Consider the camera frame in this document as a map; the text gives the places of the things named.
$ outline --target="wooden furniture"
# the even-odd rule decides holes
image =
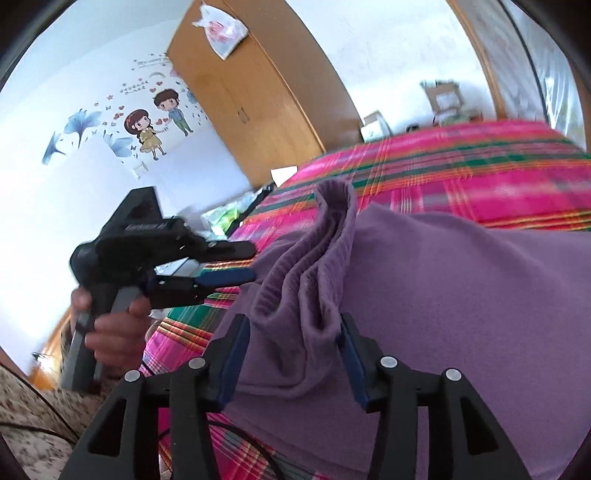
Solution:
[[[474,48],[474,52],[476,53],[480,65],[482,66],[482,71],[484,72],[486,82],[488,83],[488,88],[491,91],[492,102],[495,105],[497,120],[506,119],[506,104],[503,100],[501,87],[499,86],[499,82],[496,77],[495,71],[491,66],[491,61],[488,57],[488,53],[486,52],[486,47],[484,43],[478,36],[476,30],[474,29],[472,22],[470,22],[470,20],[464,13],[464,10],[462,10],[462,7],[460,7],[460,5],[458,4],[458,0],[447,0],[447,3],[456,15],[456,18],[460,22],[460,25],[462,25],[464,32],[466,32],[466,36],[470,40],[472,48]]]
[[[301,165],[362,141],[361,119],[343,83],[284,0],[208,0],[239,18],[249,35],[223,61],[203,28],[200,2],[168,49],[174,68],[254,187],[272,168]]]
[[[3,350],[0,346],[0,365],[5,366],[6,368],[12,370],[14,373],[19,375],[21,378],[26,378],[27,376],[22,372],[22,370],[12,361],[12,358],[8,356],[8,354]]]
[[[39,390],[52,390],[59,386],[60,381],[60,367],[61,367],[61,333],[66,325],[70,324],[70,307],[61,317],[57,326],[49,336],[47,343],[44,345],[41,354],[44,356],[44,366],[37,364],[31,375],[29,381],[35,385]]]

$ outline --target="human hand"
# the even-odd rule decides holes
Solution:
[[[70,327],[74,332],[78,315],[92,305],[90,293],[83,288],[72,292]],[[109,375],[121,376],[139,368],[144,355],[145,334],[152,324],[150,301],[135,299],[125,313],[108,313],[95,320],[95,331],[86,334],[85,345],[95,352],[98,362],[109,367]]]

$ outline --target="white paper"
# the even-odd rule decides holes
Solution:
[[[440,110],[448,110],[450,108],[460,108],[460,99],[456,92],[446,92],[437,95],[437,104]]]
[[[271,170],[271,177],[275,185],[281,187],[287,180],[297,173],[297,167],[275,168]]]
[[[370,124],[361,127],[361,136],[365,143],[375,142],[389,136],[389,131],[385,129],[384,125],[379,120],[371,122]]]

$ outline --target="purple towel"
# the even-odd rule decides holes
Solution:
[[[337,180],[316,199],[316,226],[257,258],[259,280],[216,331],[236,313],[252,323],[228,416],[310,468],[365,478],[378,418],[354,403],[336,348],[349,312],[411,368],[462,370],[532,477],[558,478],[591,426],[591,236],[374,204],[356,216],[353,188]],[[420,424],[418,478],[426,431]]]

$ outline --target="black cable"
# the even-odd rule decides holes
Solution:
[[[47,435],[51,435],[53,437],[57,437],[59,439],[65,440],[72,447],[76,446],[76,442],[72,442],[70,439],[64,437],[63,435],[60,435],[59,433],[52,432],[51,430],[42,429],[39,427],[33,427],[33,426],[29,426],[29,425],[19,425],[19,424],[10,423],[7,421],[0,421],[0,427],[8,427],[10,429],[15,429],[15,430],[27,430],[29,432],[45,433]]]
[[[219,427],[221,429],[228,430],[229,432],[232,432],[235,435],[239,436],[241,439],[246,440],[256,450],[258,450],[258,452],[262,455],[262,457],[267,461],[267,463],[271,467],[271,470],[273,470],[273,473],[275,474],[275,478],[277,480],[285,480],[285,475],[283,474],[283,471],[281,470],[281,467],[279,467],[279,464],[277,463],[277,461],[272,457],[272,455],[267,451],[267,449],[263,447],[263,445],[258,443],[253,437],[251,437],[249,434],[247,434],[244,430],[242,430],[241,428],[236,427],[234,425],[222,423],[219,421],[208,420],[207,423],[210,427]],[[166,429],[166,430],[162,431],[158,435],[158,441],[162,440],[169,433],[170,433],[170,429]]]
[[[15,377],[20,383],[22,383],[24,386],[26,386],[27,388],[29,388],[38,398],[40,398],[41,401],[45,405],[47,405],[49,407],[49,409],[56,415],[56,417],[61,420],[61,422],[67,427],[67,429],[70,430],[70,432],[72,433],[72,435],[74,436],[74,438],[78,441],[78,439],[80,438],[80,436],[76,433],[76,431],[72,427],[70,427],[70,424],[66,421],[66,419],[64,417],[61,416],[61,414],[56,410],[56,408],[49,403],[48,399],[46,399],[43,395],[41,395],[41,393],[39,393],[37,391],[37,389],[35,387],[33,387],[29,382],[27,382],[24,378],[21,378],[20,375],[16,374],[15,372],[13,372],[9,368],[7,368],[5,365],[2,365],[2,367],[7,372],[9,372],[10,374],[12,374],[12,376]]]
[[[156,375],[154,372],[152,372],[152,369],[150,367],[148,367],[148,364],[146,362],[144,362],[143,360],[142,360],[142,367],[144,367],[150,375],[152,375],[152,376]]]

